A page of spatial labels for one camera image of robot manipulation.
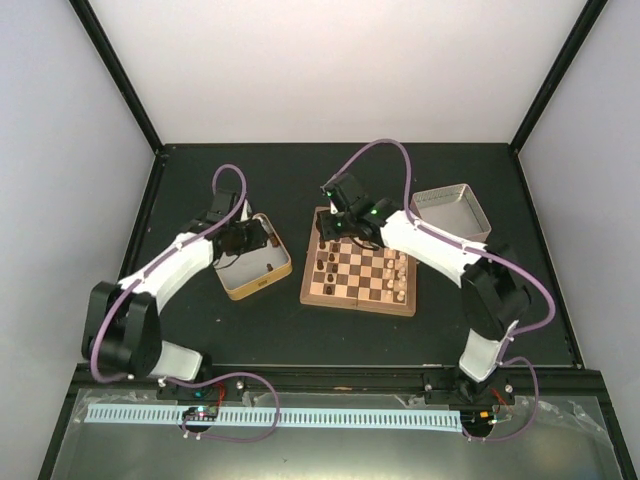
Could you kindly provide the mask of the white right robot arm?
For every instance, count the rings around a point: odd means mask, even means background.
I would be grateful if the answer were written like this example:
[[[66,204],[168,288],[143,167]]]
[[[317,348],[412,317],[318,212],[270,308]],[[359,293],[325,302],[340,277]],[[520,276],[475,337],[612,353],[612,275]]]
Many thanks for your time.
[[[404,253],[460,289],[469,334],[454,388],[461,400],[479,402],[490,392],[489,377],[530,306],[527,288],[506,266],[487,257],[485,244],[434,227],[389,198],[373,200],[349,173],[334,177],[321,190],[329,201],[316,220],[323,240],[355,237]]]

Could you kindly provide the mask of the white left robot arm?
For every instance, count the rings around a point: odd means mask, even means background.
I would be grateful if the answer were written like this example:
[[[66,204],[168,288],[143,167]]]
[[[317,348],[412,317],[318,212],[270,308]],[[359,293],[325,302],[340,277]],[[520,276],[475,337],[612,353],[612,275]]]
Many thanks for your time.
[[[215,376],[202,366],[204,355],[164,340],[160,313],[196,274],[224,256],[237,259],[258,250],[267,240],[248,200],[221,190],[149,264],[116,283],[98,283],[90,293],[81,344],[94,378],[110,383],[169,377],[191,398],[207,397]]]

